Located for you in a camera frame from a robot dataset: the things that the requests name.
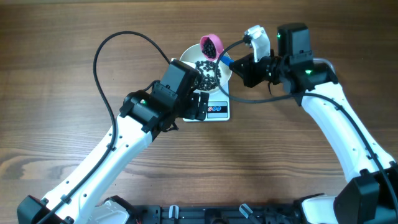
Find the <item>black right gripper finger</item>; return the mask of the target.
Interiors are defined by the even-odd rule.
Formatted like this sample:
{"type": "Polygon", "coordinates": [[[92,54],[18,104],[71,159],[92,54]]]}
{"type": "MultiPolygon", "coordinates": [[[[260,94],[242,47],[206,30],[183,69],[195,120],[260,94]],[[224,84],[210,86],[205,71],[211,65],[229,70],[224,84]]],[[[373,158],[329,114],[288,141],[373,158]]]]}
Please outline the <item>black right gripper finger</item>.
{"type": "Polygon", "coordinates": [[[229,64],[230,70],[253,70],[255,66],[254,54],[250,53],[241,59],[235,60],[229,64]]]}
{"type": "Polygon", "coordinates": [[[233,72],[243,80],[243,85],[249,88],[264,81],[264,74],[254,68],[234,68],[233,72]]]}

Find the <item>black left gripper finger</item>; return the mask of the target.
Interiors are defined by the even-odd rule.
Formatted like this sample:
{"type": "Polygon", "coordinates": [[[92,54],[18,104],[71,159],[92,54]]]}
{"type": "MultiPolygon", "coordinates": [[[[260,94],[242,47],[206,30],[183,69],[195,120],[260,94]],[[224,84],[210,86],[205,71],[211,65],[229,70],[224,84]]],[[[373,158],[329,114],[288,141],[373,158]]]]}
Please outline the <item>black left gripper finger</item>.
{"type": "Polygon", "coordinates": [[[209,94],[201,91],[200,101],[198,103],[198,110],[196,115],[196,119],[199,121],[204,121],[206,119],[208,100],[209,100],[209,94]]]}
{"type": "Polygon", "coordinates": [[[187,119],[196,119],[197,111],[198,111],[198,104],[199,104],[200,94],[199,93],[192,93],[190,95],[190,99],[188,101],[189,106],[186,111],[186,118],[187,119]]]}

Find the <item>pink scoop with blue handle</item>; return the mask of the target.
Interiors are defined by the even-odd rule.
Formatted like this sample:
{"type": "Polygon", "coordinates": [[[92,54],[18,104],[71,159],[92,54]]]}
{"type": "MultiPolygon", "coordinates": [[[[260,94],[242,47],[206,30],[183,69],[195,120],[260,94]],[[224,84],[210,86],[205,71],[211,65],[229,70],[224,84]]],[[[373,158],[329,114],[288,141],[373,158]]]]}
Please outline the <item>pink scoop with blue handle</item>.
{"type": "Polygon", "coordinates": [[[224,51],[221,39],[215,34],[204,35],[200,39],[200,48],[205,58],[211,62],[216,62],[224,51]]]}

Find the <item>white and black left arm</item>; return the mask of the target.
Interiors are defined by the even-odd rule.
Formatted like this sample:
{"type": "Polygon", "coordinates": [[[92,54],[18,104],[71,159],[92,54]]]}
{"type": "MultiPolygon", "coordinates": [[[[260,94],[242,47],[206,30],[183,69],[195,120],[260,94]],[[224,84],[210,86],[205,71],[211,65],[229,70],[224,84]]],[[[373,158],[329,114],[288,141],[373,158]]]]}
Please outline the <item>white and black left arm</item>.
{"type": "Polygon", "coordinates": [[[17,208],[19,223],[87,223],[96,204],[123,169],[161,132],[177,129],[177,118],[197,119],[201,81],[191,62],[172,60],[151,92],[126,96],[112,126],[81,164],[42,199],[28,195],[17,208]]]}

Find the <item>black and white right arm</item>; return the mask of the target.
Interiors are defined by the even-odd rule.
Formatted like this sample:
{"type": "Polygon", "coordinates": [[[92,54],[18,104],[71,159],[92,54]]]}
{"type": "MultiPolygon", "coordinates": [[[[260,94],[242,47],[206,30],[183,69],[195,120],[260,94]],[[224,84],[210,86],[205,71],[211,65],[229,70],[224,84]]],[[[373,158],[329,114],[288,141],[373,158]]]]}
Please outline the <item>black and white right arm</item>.
{"type": "Polygon", "coordinates": [[[278,49],[261,26],[243,34],[252,53],[229,68],[247,87],[282,85],[318,124],[346,179],[336,196],[316,194],[296,201],[298,223],[396,223],[397,162],[371,136],[350,106],[333,65],[316,58],[308,27],[290,23],[277,29],[278,49]]]}

